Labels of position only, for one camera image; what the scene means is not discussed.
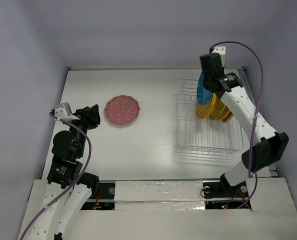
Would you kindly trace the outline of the blue dotted plate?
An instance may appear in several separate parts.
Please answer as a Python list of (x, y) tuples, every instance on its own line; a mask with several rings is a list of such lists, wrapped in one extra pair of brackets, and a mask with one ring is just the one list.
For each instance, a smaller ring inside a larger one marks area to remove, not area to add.
[(201, 106), (207, 104), (209, 101), (212, 100), (213, 94), (211, 91), (207, 90), (204, 87), (204, 72), (200, 73), (198, 84), (196, 88), (196, 100), (197, 103)]

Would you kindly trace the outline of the pink dotted plate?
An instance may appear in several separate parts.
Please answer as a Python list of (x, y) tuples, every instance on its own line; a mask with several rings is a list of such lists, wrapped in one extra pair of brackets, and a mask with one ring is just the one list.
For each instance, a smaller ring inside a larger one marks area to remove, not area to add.
[(118, 127), (131, 125), (137, 120), (140, 111), (139, 102), (129, 95), (115, 96), (104, 107), (104, 115), (108, 122)]

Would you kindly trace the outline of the woven bamboo plate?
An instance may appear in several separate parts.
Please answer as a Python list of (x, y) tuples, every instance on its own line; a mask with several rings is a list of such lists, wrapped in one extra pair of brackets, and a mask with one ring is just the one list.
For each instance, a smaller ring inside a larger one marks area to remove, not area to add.
[(220, 120), (224, 109), (225, 109), (225, 105), (222, 103), (220, 99), (217, 98), (215, 101), (214, 109), (212, 113), (209, 115), (209, 118), (211, 120)]

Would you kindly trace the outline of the yellow dotted plate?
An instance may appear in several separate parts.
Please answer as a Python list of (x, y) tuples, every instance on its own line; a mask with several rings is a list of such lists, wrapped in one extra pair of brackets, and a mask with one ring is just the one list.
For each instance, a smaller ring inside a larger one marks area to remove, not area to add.
[(210, 101), (205, 104), (196, 104), (196, 116), (198, 119), (207, 119), (214, 111), (217, 97), (215, 94), (212, 95)]

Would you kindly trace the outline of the orange woven plate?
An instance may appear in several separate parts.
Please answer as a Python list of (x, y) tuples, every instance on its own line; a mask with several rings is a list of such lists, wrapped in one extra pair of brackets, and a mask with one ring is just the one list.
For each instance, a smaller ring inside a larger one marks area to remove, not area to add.
[(225, 106), (221, 115), (217, 118), (218, 120), (223, 120), (230, 113), (230, 109)]
[(232, 118), (234, 114), (229, 111), (229, 113), (221, 120), (223, 123), (228, 123)]

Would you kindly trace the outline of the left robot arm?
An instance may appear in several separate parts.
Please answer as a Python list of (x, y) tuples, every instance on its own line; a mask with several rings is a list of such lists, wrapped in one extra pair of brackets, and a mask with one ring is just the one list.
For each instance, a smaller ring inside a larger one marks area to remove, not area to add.
[(86, 172), (92, 154), (88, 154), (85, 163), (79, 161), (85, 145), (91, 145), (88, 131), (101, 123), (99, 106), (72, 112), (65, 102), (49, 115), (69, 126), (69, 130), (59, 131), (53, 137), (53, 157), (41, 209), (24, 229), (21, 240), (64, 240), (86, 200), (99, 193), (99, 177)]

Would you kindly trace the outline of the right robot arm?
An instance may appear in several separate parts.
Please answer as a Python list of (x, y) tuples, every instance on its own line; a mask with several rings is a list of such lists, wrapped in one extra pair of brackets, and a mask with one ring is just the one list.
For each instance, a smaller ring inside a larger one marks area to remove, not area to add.
[(242, 183), (257, 172), (278, 162), (286, 149), (289, 137), (275, 130), (259, 113), (247, 95), (241, 79), (235, 73), (225, 73), (220, 53), (200, 56), (203, 86), (229, 108), (246, 133), (250, 147), (241, 160), (220, 176), (218, 185), (208, 194), (232, 195)]

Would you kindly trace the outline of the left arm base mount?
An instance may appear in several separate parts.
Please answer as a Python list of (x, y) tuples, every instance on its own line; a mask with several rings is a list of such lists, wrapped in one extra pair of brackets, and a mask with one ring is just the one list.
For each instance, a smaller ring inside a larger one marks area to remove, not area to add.
[(115, 181), (101, 181), (97, 195), (92, 195), (81, 210), (107, 211), (115, 209)]

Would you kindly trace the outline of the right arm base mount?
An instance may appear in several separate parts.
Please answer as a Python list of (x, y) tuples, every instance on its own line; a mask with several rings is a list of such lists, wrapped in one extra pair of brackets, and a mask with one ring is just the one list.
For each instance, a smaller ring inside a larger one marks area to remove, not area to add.
[(250, 209), (249, 192), (246, 183), (225, 192), (218, 181), (203, 182), (199, 192), (206, 210)]

